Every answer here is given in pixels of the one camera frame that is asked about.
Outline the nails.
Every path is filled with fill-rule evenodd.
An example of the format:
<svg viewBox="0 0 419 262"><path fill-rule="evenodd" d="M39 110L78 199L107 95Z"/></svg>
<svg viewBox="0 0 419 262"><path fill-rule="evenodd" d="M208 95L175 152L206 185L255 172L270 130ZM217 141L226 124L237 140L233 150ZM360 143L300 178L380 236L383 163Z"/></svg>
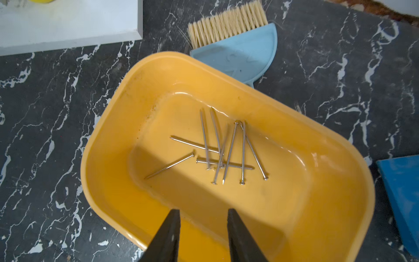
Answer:
<svg viewBox="0 0 419 262"><path fill-rule="evenodd" d="M221 145L220 136L218 134L218 126L217 126L217 121L216 121L215 109L214 108L211 108L210 113L211 113L211 119L212 119L212 122L213 122L213 125L214 125L214 129L215 129L217 144L218 144L218 148L217 149L211 149L208 146L208 144L207 144L206 130L205 130L205 125L204 125L204 117L203 117L203 111L200 112L200 118L201 118L201 127L203 129L203 137L204 137L204 142L205 142L204 143L204 146L201 146L201 145L199 145L197 143L186 141L186 140L181 139L181 138L179 138L177 136L171 136L170 138L172 140L177 141L177 142L180 142L182 144L190 145L190 146L193 146L193 147L196 147L196 148L205 150L206 159L205 160L198 160L197 159L196 162L197 163L206 163L207 166L208 166L208 169L210 169L211 165L217 165L216 174L215 174L214 180L212 182L213 184L217 184L216 181L217 181L217 178L218 178L219 169L221 167L224 167L225 168L225 170L224 170L224 176L223 176L223 180L222 180L222 184L225 184L225 180L226 180L226 177L227 177L227 173L228 173L229 167L237 167L237 168L240 168L242 170L242 177L241 177L240 184L241 185L244 185L245 184L245 182L244 182L244 170L246 169L246 165L244 164L244 156L245 156L245 152L246 152L246 144L248 144L249 147L251 148L251 151L252 151L252 154L253 154L253 156L254 156L254 158L256 160L256 163L258 164L258 167L259 167L259 169L260 169L260 171L261 171L261 173L263 175L263 179L265 181L268 180L268 177L265 174L265 172L264 172L264 170L263 170L263 168L261 166L261 163L260 163L260 161L258 159L258 156L257 156L256 152L253 149L252 143L251 143L248 135L246 134L245 125L241 121L235 121L234 122L234 125L235 126L234 126L234 131L233 131L233 135L232 135L232 139L231 139L231 143L230 143L230 150L229 150L229 153L228 153L228 159L227 159L227 162L226 163L223 162L223 157L224 157L224 153L225 153L225 148L226 148L226 142L227 142L227 140L225 139L225 141ZM241 165L233 165L233 164L230 164L230 159L231 159L232 148L233 148L234 141L235 141L235 134L236 134L236 130L237 130L237 127L238 126L241 126L242 131L243 131L242 163L241 163ZM219 154L219 159L218 159L217 162L210 161L210 159L209 159L209 152L215 152L215 153L218 153Z"/></svg>

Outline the yellow plastic storage box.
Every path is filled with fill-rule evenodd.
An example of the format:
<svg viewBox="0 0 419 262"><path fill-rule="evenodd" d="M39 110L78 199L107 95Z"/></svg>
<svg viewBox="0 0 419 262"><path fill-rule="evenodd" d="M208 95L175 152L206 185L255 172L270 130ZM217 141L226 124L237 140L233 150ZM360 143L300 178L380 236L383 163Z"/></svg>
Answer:
<svg viewBox="0 0 419 262"><path fill-rule="evenodd" d="M242 170L205 160L217 149L215 109L226 163L234 122L245 125ZM179 259L230 259L228 209L235 209L272 262L352 262L371 222L375 192L368 165L346 138L235 79L178 52L139 61L97 123L81 161L88 203L146 248L171 209L181 213Z"/></svg>

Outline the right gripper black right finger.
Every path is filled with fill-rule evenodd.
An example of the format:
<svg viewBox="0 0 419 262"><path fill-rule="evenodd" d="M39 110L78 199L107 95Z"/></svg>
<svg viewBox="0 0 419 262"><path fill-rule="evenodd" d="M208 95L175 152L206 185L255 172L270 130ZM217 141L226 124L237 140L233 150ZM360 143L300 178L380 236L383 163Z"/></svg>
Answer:
<svg viewBox="0 0 419 262"><path fill-rule="evenodd" d="M235 209L228 210L227 229L232 262L267 262L266 257Z"/></svg>

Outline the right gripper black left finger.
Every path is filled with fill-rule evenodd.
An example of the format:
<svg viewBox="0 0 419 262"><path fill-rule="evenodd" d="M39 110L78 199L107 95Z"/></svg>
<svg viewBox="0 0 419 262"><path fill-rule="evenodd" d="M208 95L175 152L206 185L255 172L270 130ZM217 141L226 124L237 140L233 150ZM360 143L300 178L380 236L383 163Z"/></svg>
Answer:
<svg viewBox="0 0 419 262"><path fill-rule="evenodd" d="M177 262L180 229L180 211L172 209L139 259L139 262Z"/></svg>

